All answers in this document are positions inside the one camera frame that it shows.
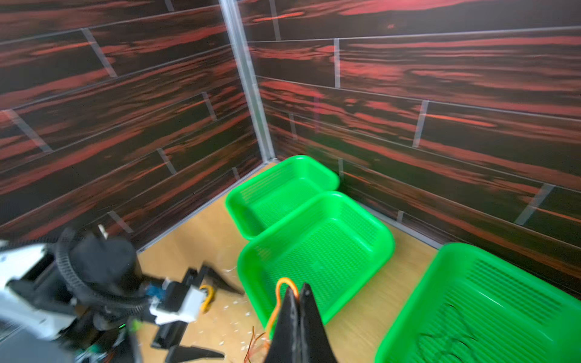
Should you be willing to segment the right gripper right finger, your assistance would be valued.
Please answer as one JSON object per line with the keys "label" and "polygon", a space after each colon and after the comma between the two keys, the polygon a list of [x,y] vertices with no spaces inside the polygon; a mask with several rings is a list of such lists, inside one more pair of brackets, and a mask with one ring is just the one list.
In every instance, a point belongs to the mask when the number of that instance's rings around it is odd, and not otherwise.
{"label": "right gripper right finger", "polygon": [[311,286],[305,283],[299,297],[300,361],[337,363]]}

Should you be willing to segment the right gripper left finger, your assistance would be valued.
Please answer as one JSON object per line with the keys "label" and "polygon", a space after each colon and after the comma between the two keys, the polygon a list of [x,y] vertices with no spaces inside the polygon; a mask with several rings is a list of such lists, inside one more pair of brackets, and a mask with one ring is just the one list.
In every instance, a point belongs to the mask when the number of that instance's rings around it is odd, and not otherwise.
{"label": "right gripper left finger", "polygon": [[299,300],[288,287],[282,301],[271,346],[265,363],[295,363],[300,361]]}

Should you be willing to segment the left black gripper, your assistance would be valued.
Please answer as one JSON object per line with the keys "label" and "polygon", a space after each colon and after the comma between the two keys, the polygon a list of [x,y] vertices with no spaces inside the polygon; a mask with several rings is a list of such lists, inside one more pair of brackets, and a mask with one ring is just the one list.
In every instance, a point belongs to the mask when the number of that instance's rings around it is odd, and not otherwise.
{"label": "left black gripper", "polygon": [[203,264],[201,269],[189,269],[181,281],[166,279],[160,287],[151,290],[151,315],[158,330],[151,346],[169,349],[166,363],[183,363],[198,359],[220,359],[225,355],[196,346],[178,346],[187,326],[206,313],[213,301],[213,288],[239,296],[245,292],[228,282],[213,266]]}

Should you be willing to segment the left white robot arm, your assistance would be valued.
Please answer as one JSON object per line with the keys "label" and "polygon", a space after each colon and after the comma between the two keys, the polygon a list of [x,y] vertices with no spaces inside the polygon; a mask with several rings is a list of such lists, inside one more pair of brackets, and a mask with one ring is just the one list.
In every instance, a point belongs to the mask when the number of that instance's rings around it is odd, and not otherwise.
{"label": "left white robot arm", "polygon": [[209,264],[179,281],[146,275],[133,244],[103,231],[1,243],[1,319],[58,342],[77,362],[141,362],[142,322],[157,327],[151,346],[167,362],[224,359],[182,345],[219,290],[241,293]]}

